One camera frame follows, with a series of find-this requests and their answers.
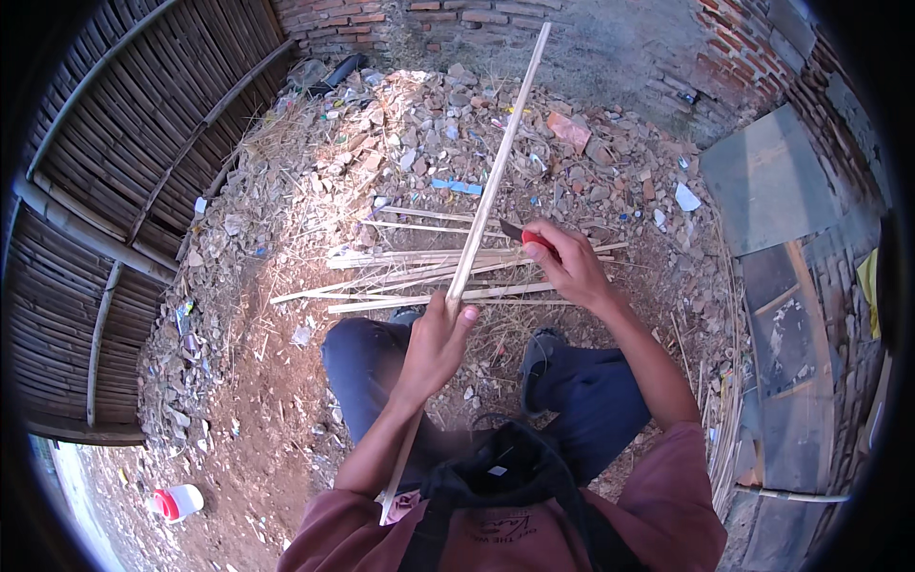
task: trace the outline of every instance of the person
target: person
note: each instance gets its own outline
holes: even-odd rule
[[[455,374],[478,316],[432,296],[391,322],[343,319],[322,345],[355,449],[306,506],[280,572],[306,570],[714,570],[727,533],[712,508],[689,384],[601,270],[587,238],[547,221],[524,251],[565,299],[597,316],[615,350],[571,348],[539,328],[522,361],[522,410],[542,431],[447,432],[425,414],[385,525],[374,499],[426,399]],[[663,435],[617,503],[585,489],[653,417]]]

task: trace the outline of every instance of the left hand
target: left hand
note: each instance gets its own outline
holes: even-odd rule
[[[467,338],[479,316],[474,306],[466,306],[451,324],[445,306],[445,292],[432,295],[425,314],[413,323],[404,368],[391,399],[415,410],[451,379],[464,359]]]

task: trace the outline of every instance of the dirt ground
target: dirt ground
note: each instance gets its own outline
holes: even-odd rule
[[[443,81],[444,75],[414,82],[421,86],[418,91],[425,94],[426,102],[458,91],[447,76]],[[328,248],[342,243],[363,252],[462,246],[461,234],[384,227],[366,231],[367,226],[354,229],[353,223],[373,209],[375,196],[389,198],[388,204],[393,206],[471,215],[478,202],[470,195],[455,192],[446,196],[432,189],[430,177],[419,173],[425,171],[425,163],[421,168],[412,164],[412,169],[386,168],[383,172],[375,164],[378,172],[367,172],[365,164],[373,153],[387,161],[382,167],[398,166],[407,146],[394,145],[391,133],[399,133],[404,139],[415,137],[417,127],[411,128],[404,120],[403,106],[398,109],[399,103],[410,100],[398,95],[403,83],[391,77],[388,82],[392,88],[383,84],[374,91],[386,114],[380,125],[366,126],[365,115],[376,112],[373,103],[365,106],[365,101],[361,106],[352,105],[348,121],[337,122],[318,120],[315,103],[299,99],[285,103],[285,108],[279,105],[279,113],[268,116],[260,130],[242,144],[237,170],[230,174],[221,195],[210,203],[206,215],[196,222],[188,256],[179,272],[181,278],[166,293],[163,317],[150,339],[138,381],[143,391],[141,420],[150,436],[147,447],[81,450],[96,485],[97,505],[106,507],[104,525],[125,567],[239,572],[273,569],[284,542],[296,533],[305,503],[332,486],[336,469],[352,443],[339,411],[335,415],[336,399],[327,388],[318,348],[327,331],[350,314],[326,311],[328,305],[341,300],[298,298],[271,304],[270,298],[355,277],[358,271],[326,268]],[[358,83],[350,79],[350,87]],[[488,94],[483,89],[485,81],[480,81],[466,93],[489,97],[496,92],[492,99],[505,103],[506,98],[499,96],[504,90],[510,95],[510,103],[511,90],[517,91],[517,84],[502,83],[497,87],[497,82],[490,80]],[[346,87],[340,89],[340,95]],[[423,105],[415,105],[423,99],[414,96],[413,101],[415,114],[423,115],[422,110],[417,111]],[[735,332],[727,314],[732,296],[725,268],[727,252],[709,197],[694,168],[688,174],[689,185],[704,205],[685,213],[671,200],[676,183],[687,179],[686,171],[677,165],[678,156],[682,154],[690,162],[698,158],[688,152],[688,144],[679,144],[656,127],[640,123],[637,115],[621,116],[622,110],[596,111],[545,94],[529,102],[536,117],[525,117],[525,124],[532,131],[542,132],[538,118],[542,123],[550,113],[548,105],[555,107],[555,102],[563,103],[570,114],[582,113],[592,131],[605,136],[615,160],[601,165],[590,156],[579,158],[564,151],[560,141],[544,136],[547,148],[539,149],[538,154],[551,156],[552,150],[552,158],[546,161],[549,171],[541,174],[537,169],[531,178],[529,171],[519,168],[509,176],[503,185],[507,187],[505,197],[497,202],[498,213],[493,216],[517,222],[548,217],[567,228],[585,230],[593,243],[628,243],[608,253],[615,260],[605,264],[606,270],[678,363],[683,362],[681,351],[685,353],[696,391],[699,378],[705,377],[703,395],[707,392],[705,403],[710,410],[706,424],[714,426],[720,407],[716,382],[719,373],[726,372],[735,361],[739,348],[735,348]],[[491,109],[474,107],[457,123],[461,136],[453,144],[455,153],[447,149],[442,151],[447,158],[440,158],[427,140],[425,154],[418,155],[417,160],[437,165],[439,171],[448,169],[455,179],[480,180],[487,154],[494,156],[501,139],[490,119],[506,113],[495,105]],[[629,129],[618,129],[621,122],[629,122],[623,125]],[[349,167],[340,174],[334,169],[333,157],[342,148],[349,148],[348,142],[359,131],[377,138],[377,148],[368,152],[359,149],[361,158],[353,155],[361,167]],[[629,142],[623,146],[618,138]],[[474,158],[475,151],[483,156],[482,161]],[[531,152],[523,146],[518,151],[524,159]],[[587,172],[583,171],[580,178],[573,170],[578,166]],[[638,176],[645,168],[651,169],[653,175],[649,177],[658,190],[670,189],[666,202],[661,196],[656,200],[643,196],[645,186]],[[320,180],[329,184],[312,186],[316,176],[311,173],[318,173]],[[367,186],[358,182],[369,178]],[[602,185],[613,189],[612,195],[589,200],[588,192],[600,190]],[[556,190],[560,187],[566,199],[557,205]],[[655,207],[669,213],[666,233],[651,220]],[[635,216],[636,210],[641,216]],[[431,224],[388,212],[378,213],[375,220]],[[230,232],[236,224],[241,229]],[[504,238],[484,241],[488,248],[508,246]],[[530,284],[542,276],[535,265],[525,265],[472,278],[490,284]],[[447,287],[447,281],[414,286],[405,294],[428,293],[435,287]],[[525,297],[558,299],[555,292]],[[178,334],[174,312],[187,298],[195,300],[188,317],[197,343],[180,350],[187,336]],[[389,312],[374,310],[366,315],[385,319]],[[682,348],[673,330],[672,314]],[[461,429],[488,412],[519,415],[518,366],[530,333],[540,325],[557,326],[579,347],[616,345],[603,326],[579,308],[484,305],[464,364],[456,378],[427,405],[432,420],[443,428]],[[300,328],[307,328],[310,339],[295,344],[291,339]],[[472,399],[465,399],[468,387],[472,388]],[[653,423],[646,427],[590,488],[616,500],[635,463],[659,435]],[[124,470],[126,483],[119,477],[119,469]],[[180,483],[196,484],[203,491],[205,508],[184,523],[165,524],[148,512],[145,498],[155,488]]]

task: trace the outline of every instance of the right hand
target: right hand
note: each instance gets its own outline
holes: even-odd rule
[[[543,268],[550,283],[563,298],[597,314],[609,301],[619,296],[604,275],[600,261],[584,234],[564,231],[548,221],[530,222],[524,230],[543,236],[562,258],[560,263],[542,244],[523,245],[527,255]]]

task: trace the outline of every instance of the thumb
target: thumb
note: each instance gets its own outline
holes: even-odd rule
[[[565,269],[555,257],[550,254],[550,250],[540,243],[524,243],[522,248],[537,264],[539,264],[550,280],[567,274]]]
[[[457,346],[461,355],[464,354],[464,345],[467,343],[467,337],[473,330],[474,324],[477,323],[479,309],[476,306],[465,306],[460,314],[457,315],[454,331],[451,332],[451,338],[448,339],[448,346]]]

